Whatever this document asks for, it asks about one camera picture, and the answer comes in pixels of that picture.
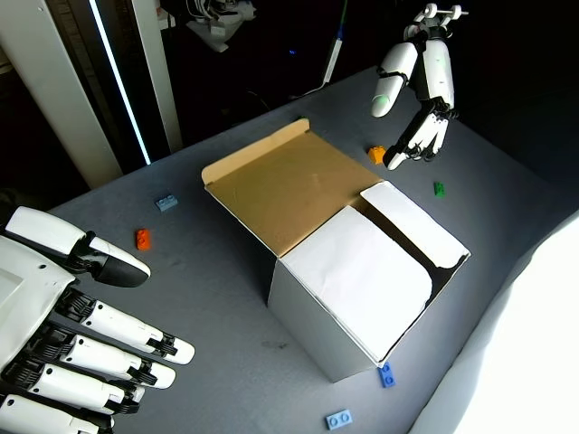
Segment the box flap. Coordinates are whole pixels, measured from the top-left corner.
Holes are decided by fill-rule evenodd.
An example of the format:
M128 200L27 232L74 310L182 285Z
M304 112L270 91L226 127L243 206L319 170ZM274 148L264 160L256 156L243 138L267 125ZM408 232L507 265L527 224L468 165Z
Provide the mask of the box flap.
M281 262L376 364L432 293L426 269L349 206Z
M203 170L205 188L278 257L381 179L301 119Z
M469 251L400 190L383 181L362 197L392 222L436 267L451 269Z

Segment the light strip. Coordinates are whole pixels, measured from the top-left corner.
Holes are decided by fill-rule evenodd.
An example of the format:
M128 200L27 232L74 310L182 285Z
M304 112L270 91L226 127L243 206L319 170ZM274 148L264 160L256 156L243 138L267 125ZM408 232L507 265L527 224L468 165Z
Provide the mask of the light strip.
M120 96L123 98L123 102L125 103L125 107L127 108L128 117L130 118L130 123L133 125L133 129L135 130L138 145L141 147L143 157L145 157L145 163L147 163L147 165L150 165L151 160L148 157L147 149L145 148L145 143L143 142L143 137L141 136L141 132L138 129L137 120L135 119L135 115L133 114L133 109L130 107L130 103L128 102L127 92L125 91L123 80L120 79L119 68L117 68L117 63L115 62L115 58L112 55L109 38L107 37L105 27L102 24L102 19L100 18L100 12L99 8L97 7L97 2L96 0L89 0L89 3L90 9L92 9L92 14L94 16L94 21L97 23L97 27L99 28L100 39L102 39L102 43L105 46L105 52L107 52L107 57L109 57L110 68L112 68L112 73L115 75L117 86L119 86Z

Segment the orange lego brick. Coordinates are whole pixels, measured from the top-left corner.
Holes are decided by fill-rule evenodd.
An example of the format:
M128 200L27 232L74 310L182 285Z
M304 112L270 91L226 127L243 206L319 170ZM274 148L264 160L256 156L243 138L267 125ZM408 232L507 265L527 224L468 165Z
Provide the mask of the orange lego brick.
M374 146L368 150L368 156L375 165L382 163L385 154L386 149L383 146Z
M137 249L149 250L151 248L151 232L149 229L137 231Z

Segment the green lego brick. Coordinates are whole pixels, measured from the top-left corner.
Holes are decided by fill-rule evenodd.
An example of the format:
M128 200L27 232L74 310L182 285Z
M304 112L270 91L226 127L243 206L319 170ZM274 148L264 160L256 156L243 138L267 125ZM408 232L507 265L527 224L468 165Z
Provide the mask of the green lego brick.
M438 197L446 196L443 183L434 183L434 195Z

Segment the cardboard box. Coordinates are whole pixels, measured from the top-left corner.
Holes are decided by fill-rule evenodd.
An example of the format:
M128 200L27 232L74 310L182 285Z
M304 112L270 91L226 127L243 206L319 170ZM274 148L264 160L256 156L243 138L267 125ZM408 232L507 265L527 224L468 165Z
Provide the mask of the cardboard box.
M383 366L470 255L301 119L207 166L206 190L278 258L269 309L336 382Z

